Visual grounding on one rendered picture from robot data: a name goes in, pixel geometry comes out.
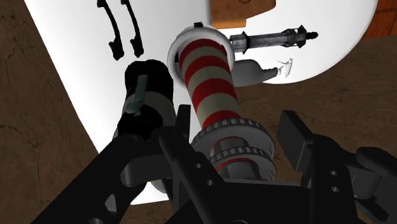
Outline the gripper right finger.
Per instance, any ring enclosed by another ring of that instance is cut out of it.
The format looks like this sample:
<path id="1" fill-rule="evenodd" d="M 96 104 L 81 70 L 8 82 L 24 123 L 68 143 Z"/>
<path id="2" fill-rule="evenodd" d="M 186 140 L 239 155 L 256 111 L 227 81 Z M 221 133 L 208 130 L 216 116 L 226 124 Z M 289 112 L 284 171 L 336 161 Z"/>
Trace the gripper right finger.
<path id="1" fill-rule="evenodd" d="M 309 224 L 397 224 L 397 158 L 376 147 L 355 153 L 314 134 L 291 110 L 281 113 L 277 140 L 310 191 Z"/>

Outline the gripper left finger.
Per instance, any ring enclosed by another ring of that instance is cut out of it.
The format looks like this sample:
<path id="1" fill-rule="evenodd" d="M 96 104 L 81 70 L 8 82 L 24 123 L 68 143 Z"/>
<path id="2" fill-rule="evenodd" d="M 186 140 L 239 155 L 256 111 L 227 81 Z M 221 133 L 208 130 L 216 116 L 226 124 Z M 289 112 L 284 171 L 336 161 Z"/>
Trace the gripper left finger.
<path id="1" fill-rule="evenodd" d="M 153 180 L 164 180 L 174 214 L 165 224 L 226 224 L 225 185 L 187 141 L 190 106 L 181 105 L 173 127 L 150 137 L 112 140 L 31 224 L 120 224 L 130 203 Z"/>

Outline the black bottle with pale label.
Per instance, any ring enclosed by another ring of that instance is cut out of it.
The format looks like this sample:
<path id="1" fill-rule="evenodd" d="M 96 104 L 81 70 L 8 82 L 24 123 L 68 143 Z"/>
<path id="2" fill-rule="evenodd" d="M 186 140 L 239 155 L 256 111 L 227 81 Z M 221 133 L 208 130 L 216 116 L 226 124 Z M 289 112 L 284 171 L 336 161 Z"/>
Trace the black bottle with pale label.
<path id="1" fill-rule="evenodd" d="M 174 125 L 174 82 L 163 62 L 132 62 L 125 70 L 125 87 L 122 116 L 113 137 L 135 134 L 148 139 L 153 130 Z"/>

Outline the white spray bottle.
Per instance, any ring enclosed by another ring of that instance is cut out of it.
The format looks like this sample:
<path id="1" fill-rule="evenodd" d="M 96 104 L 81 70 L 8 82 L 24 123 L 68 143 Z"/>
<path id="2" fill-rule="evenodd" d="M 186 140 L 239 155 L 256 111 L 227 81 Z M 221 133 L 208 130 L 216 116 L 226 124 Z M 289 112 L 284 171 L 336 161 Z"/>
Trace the white spray bottle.
<path id="1" fill-rule="evenodd" d="M 248 87 L 263 83 L 276 76 L 288 77 L 291 71 L 293 59 L 280 62 L 280 67 L 262 69 L 257 61 L 252 59 L 239 60 L 235 62 L 231 75 L 234 87 Z"/>

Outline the white round table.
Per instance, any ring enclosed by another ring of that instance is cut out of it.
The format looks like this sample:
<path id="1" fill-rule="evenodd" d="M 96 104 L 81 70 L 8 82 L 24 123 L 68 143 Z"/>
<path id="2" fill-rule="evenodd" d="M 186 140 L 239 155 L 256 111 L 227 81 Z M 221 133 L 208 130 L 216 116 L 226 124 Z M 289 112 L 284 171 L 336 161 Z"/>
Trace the white round table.
<path id="1" fill-rule="evenodd" d="M 108 45 L 111 22 L 97 0 L 25 0 L 64 88 L 98 151 L 113 138 L 126 89 L 124 72 L 135 60 L 130 40 L 134 27 L 120 0 L 107 0 L 116 18 L 124 56 L 115 60 Z M 237 53 L 272 68 L 293 59 L 288 77 L 270 84 L 315 77 L 342 60 L 359 42 L 378 0 L 276 0 L 276 7 L 246 22 L 248 35 L 281 32 L 303 25 L 319 34 L 305 46 L 265 47 Z M 131 0 L 139 24 L 143 59 L 166 61 L 176 36 L 195 22 L 209 22 L 209 0 Z"/>

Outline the red white striped lighthouse figure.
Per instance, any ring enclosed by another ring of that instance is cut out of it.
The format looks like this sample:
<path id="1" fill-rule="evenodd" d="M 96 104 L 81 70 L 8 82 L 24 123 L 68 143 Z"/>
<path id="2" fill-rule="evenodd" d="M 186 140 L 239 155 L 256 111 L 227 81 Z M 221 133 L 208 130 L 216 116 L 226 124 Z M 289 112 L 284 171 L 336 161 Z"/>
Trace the red white striped lighthouse figure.
<path id="1" fill-rule="evenodd" d="M 187 90 L 201 127 L 193 149 L 223 178 L 273 181 L 274 142 L 262 125 L 242 117 L 233 65 L 230 42 L 211 26 L 187 27 L 167 56 L 169 73 Z"/>

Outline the grey rod with black ends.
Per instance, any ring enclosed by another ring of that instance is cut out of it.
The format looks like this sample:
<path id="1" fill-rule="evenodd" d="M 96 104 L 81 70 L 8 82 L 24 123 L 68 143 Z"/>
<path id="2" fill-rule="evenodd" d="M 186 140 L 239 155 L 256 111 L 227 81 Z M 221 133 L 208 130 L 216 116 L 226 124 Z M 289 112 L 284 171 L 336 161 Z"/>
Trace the grey rod with black ends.
<path id="1" fill-rule="evenodd" d="M 260 34 L 248 36 L 245 32 L 232 35 L 229 41 L 235 53 L 246 53 L 248 49 L 263 48 L 271 46 L 283 46 L 285 48 L 297 46 L 303 47 L 307 40 L 316 39 L 317 32 L 308 32 L 303 25 L 296 29 L 286 29 L 282 32 L 272 34 Z"/>

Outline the brown robot stand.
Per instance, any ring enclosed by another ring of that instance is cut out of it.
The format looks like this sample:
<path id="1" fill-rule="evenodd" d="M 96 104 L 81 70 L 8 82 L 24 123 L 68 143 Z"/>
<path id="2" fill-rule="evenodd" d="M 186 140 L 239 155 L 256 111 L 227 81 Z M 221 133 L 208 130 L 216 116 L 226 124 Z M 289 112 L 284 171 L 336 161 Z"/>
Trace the brown robot stand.
<path id="1" fill-rule="evenodd" d="M 209 0 L 210 25 L 216 29 L 243 28 L 248 18 L 276 7 L 276 0 Z"/>

